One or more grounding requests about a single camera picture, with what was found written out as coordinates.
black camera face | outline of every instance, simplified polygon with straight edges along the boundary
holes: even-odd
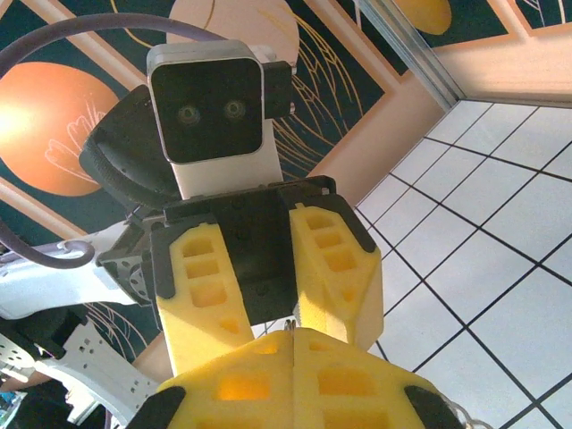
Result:
[[[262,146],[262,72],[251,59],[165,64],[151,75],[167,157],[176,164]]]

camera lens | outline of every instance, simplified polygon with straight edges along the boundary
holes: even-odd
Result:
[[[244,103],[238,100],[231,100],[224,107],[224,116],[232,121],[237,121],[244,117],[246,111],[247,108],[244,106]]]
[[[200,122],[200,112],[194,105],[184,105],[179,109],[177,118],[184,125],[197,125]]]

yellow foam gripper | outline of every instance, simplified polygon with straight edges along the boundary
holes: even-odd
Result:
[[[273,332],[166,383],[186,394],[169,429],[424,429],[418,375],[310,329]]]
[[[290,228],[302,327],[368,350],[383,331],[381,252],[362,249],[343,218],[297,204]]]
[[[157,306],[175,374],[254,340],[221,230],[201,224],[169,247],[175,294]]]

floor tile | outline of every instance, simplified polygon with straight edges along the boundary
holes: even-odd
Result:
[[[572,281],[572,239],[559,248],[544,263],[550,269]]]
[[[572,179],[572,146],[568,146],[568,148],[562,152],[558,158],[548,164],[544,170],[558,174],[558,176]]]
[[[254,326],[252,326],[252,334],[254,335],[254,338],[258,338],[264,335],[264,333],[265,333],[265,324],[255,324]]]
[[[474,230],[470,223],[437,207],[397,250],[418,273],[426,276]]]
[[[554,425],[538,409],[533,409],[510,429],[554,429]]]
[[[443,204],[480,225],[533,175],[530,170],[487,159]]]
[[[535,270],[471,327],[536,397],[572,372],[572,288]]]
[[[387,241],[385,241],[382,236],[379,235],[379,232],[377,232],[375,228],[370,228],[367,230],[367,232],[369,232],[369,235],[372,236],[372,239],[374,239],[377,247],[382,251],[382,258],[388,256],[391,252],[391,246],[387,244]]]
[[[375,223],[408,190],[394,177],[386,177],[357,207],[370,223]]]
[[[568,382],[543,402],[562,427],[572,427],[572,382]]]
[[[418,287],[384,318],[380,343],[393,364],[412,371],[455,332],[460,324],[425,287]]]
[[[375,223],[375,228],[395,246],[436,206],[423,194],[410,189]]]
[[[532,267],[528,260],[478,231],[427,282],[469,322]]]
[[[383,311],[386,312],[420,281],[395,252],[390,253],[383,260],[382,272]]]
[[[540,169],[572,140],[572,109],[541,107],[492,155]]]
[[[499,427],[530,400],[467,332],[441,350],[417,374],[475,419]]]
[[[382,351],[379,350],[379,346],[377,345],[377,342],[375,342],[374,345],[367,352],[374,355],[374,356],[377,356],[380,359],[385,360],[385,358],[382,355]]]
[[[455,146],[489,155],[535,108],[530,105],[494,105],[455,143]]]
[[[417,181],[415,187],[442,201],[482,161],[484,156],[452,148]]]
[[[393,169],[393,174],[409,184],[414,183],[421,174],[427,171],[432,163],[437,161],[449,147],[432,140],[421,140],[415,149],[403,158],[400,164]]]
[[[490,106],[491,103],[479,101],[459,101],[427,136],[446,143],[455,143]]]
[[[572,183],[536,176],[484,228],[541,259],[572,232]]]

orange planet painting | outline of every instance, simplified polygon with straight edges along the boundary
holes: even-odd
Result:
[[[99,185],[80,167],[88,134],[117,96],[84,71],[21,63],[0,80],[0,157],[28,185],[66,197]]]

